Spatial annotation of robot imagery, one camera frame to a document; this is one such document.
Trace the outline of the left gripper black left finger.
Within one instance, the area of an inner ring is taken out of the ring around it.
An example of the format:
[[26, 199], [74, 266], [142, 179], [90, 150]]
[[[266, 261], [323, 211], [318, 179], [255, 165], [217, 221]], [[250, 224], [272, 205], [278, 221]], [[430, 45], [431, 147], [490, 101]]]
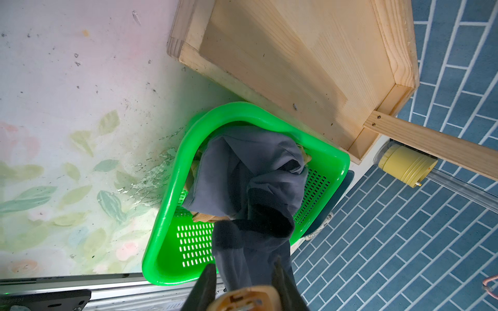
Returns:
[[194, 285], [181, 311], [206, 311], [214, 302], [217, 286], [217, 270], [214, 264], [208, 264]]

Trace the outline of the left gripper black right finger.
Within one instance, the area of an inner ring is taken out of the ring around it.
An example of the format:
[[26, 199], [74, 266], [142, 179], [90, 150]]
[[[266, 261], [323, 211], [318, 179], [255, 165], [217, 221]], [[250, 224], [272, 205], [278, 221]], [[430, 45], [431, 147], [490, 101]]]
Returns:
[[274, 263], [272, 286], [275, 287], [278, 292], [282, 310], [309, 311], [306, 303], [298, 292], [295, 283], [285, 271], [280, 258]]

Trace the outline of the wooden clothespin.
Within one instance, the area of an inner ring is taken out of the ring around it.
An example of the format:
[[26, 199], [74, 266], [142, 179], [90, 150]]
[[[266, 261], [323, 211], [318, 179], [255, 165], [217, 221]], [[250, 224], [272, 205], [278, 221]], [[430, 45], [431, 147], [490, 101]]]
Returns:
[[207, 311], [281, 311], [280, 295], [273, 286], [262, 285], [227, 292], [218, 297]]

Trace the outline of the dark grey tank top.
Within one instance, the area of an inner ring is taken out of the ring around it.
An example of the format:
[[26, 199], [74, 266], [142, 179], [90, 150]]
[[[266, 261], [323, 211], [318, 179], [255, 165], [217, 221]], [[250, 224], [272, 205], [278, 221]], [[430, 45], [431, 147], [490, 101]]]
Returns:
[[208, 141], [183, 206], [215, 217], [211, 249], [227, 290], [271, 284], [276, 261], [293, 272], [290, 237], [308, 172], [282, 133], [227, 126]]

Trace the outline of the tan tank top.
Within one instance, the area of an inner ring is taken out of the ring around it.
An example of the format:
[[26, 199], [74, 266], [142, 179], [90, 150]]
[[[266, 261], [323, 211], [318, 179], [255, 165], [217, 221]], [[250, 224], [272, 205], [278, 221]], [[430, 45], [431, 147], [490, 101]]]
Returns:
[[201, 157], [184, 206], [232, 219], [292, 218], [303, 202], [309, 169], [293, 142], [217, 140]]

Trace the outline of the pink wire hanger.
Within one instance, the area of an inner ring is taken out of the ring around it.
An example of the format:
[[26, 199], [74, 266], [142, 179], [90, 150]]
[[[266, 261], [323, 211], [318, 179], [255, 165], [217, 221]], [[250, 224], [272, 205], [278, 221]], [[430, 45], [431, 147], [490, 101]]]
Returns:
[[487, 277], [482, 281], [482, 288], [483, 290], [492, 298], [498, 300], [497, 294], [494, 293], [494, 290], [492, 288], [492, 283], [497, 282], [498, 280], [498, 275], [493, 275], [491, 277]]

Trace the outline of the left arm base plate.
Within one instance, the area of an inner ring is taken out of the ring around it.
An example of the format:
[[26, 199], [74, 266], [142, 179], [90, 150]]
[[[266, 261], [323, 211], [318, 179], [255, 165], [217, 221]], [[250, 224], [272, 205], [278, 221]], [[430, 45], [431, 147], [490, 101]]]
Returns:
[[1, 295], [1, 310], [83, 310], [91, 297], [91, 290], [72, 290], [26, 295], [3, 294]]

